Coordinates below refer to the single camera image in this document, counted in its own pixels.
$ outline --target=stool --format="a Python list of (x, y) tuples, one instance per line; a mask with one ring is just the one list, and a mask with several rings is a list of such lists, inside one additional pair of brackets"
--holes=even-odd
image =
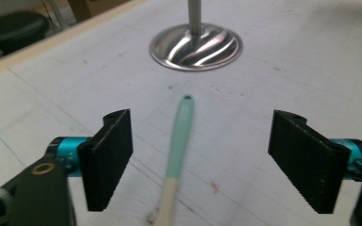
[(0, 16), (0, 50), (4, 55), (42, 40), (49, 29), (47, 19), (36, 12), (17, 11)]

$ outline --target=metal base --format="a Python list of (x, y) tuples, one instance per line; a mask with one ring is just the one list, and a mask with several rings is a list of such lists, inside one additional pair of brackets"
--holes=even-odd
[(158, 34), (150, 46), (150, 54), (159, 64), (190, 72), (225, 66), (241, 51), (239, 35), (214, 24), (202, 24), (200, 36), (192, 36), (188, 24), (171, 27)]

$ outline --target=tabletop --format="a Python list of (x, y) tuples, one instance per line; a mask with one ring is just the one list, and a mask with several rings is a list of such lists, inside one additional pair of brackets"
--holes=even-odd
[(134, 154), (107, 210), (89, 213), (82, 181), (69, 183), (78, 225), (145, 225), (189, 93), (195, 114), (174, 225), (349, 225), (361, 184), (344, 181), (335, 213), (318, 215), (268, 145), (274, 109), (306, 117), (325, 137), (362, 140), (362, 0), (204, 0), (203, 22), (234, 30), (244, 46), (235, 62), (200, 73), (161, 67), (148, 52), (156, 34), (188, 22), (187, 1), (123, 8), (0, 62), (0, 185), (53, 138), (92, 136), (107, 113), (130, 108)]

